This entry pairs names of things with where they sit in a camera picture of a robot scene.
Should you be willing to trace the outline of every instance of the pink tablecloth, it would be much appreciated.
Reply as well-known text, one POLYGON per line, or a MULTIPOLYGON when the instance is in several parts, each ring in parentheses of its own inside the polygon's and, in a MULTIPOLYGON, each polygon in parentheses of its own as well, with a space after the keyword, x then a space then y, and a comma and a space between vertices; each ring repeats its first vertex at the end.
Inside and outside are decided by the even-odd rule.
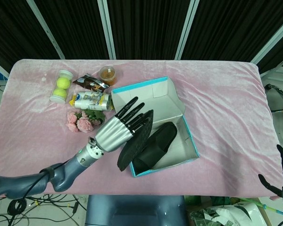
MULTIPOLYGON (((0 175, 15 177, 71 158, 90 134, 65 126, 69 105, 49 101, 57 72, 75 79, 96 75, 105 65, 117 70, 121 87, 169 76, 185 103, 200 158, 194 162, 133 178, 117 168, 119 150, 106 154, 66 191, 71 194, 272 195, 258 173, 281 187, 280 155, 258 69, 251 63, 219 61, 21 60, 0 105, 0 175)), ((70 93, 82 90, 72 85, 70 93)), ((46 193, 53 193, 48 185, 46 193)))

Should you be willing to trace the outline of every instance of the tennis ball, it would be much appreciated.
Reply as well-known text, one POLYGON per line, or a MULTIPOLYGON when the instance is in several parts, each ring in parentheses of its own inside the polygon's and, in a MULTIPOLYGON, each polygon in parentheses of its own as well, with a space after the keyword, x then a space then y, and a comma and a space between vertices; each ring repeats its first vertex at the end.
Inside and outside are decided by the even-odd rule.
POLYGON ((67 92, 64 90, 64 89, 61 89, 61 88, 56 88, 53 93, 53 95, 57 95, 59 97, 62 97, 64 99, 66 99, 67 97, 67 92))
POLYGON ((67 78, 58 78, 57 87, 61 89, 68 89, 70 87, 70 81, 67 78))

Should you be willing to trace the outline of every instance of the black slipper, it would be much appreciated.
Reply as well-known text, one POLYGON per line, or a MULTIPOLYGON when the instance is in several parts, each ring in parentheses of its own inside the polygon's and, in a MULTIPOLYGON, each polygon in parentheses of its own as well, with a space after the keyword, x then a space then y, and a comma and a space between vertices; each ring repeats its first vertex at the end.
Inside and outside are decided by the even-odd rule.
POLYGON ((149 119, 148 122, 126 143, 119 154, 117 166, 121 171, 124 171, 130 162, 143 150, 150 136, 153 124, 153 110, 146 112, 144 117, 149 119))
POLYGON ((177 135, 177 128, 172 122, 163 124, 147 140, 144 149, 133 160, 136 174, 150 170, 167 152, 177 135))

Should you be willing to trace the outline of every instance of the gray robotic forearm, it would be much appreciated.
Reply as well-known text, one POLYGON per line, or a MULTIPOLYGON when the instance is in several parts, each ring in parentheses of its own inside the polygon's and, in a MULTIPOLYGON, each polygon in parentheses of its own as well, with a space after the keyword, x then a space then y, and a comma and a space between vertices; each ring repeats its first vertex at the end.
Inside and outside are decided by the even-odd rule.
POLYGON ((137 97, 133 98, 118 114, 101 126, 95 138, 90 137, 88 144, 66 163, 54 164, 38 174, 16 178, 0 177, 0 195, 4 194, 10 199, 19 199, 24 196, 40 194, 44 192, 48 182, 52 183, 56 192, 67 190, 76 177, 102 157, 104 153, 119 148, 143 126, 146 120, 143 114, 132 118, 144 106, 144 103, 124 116, 136 101, 137 97))

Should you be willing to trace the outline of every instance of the chocolate wrapper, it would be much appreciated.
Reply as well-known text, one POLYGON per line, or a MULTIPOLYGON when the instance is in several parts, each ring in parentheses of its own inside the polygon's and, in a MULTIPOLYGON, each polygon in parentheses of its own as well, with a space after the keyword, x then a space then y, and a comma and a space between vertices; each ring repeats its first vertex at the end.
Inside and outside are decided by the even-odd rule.
POLYGON ((91 77, 89 74, 75 80, 73 83, 82 86, 85 89, 89 89, 95 92, 104 92, 105 89, 109 88, 109 85, 105 84, 99 79, 91 77))

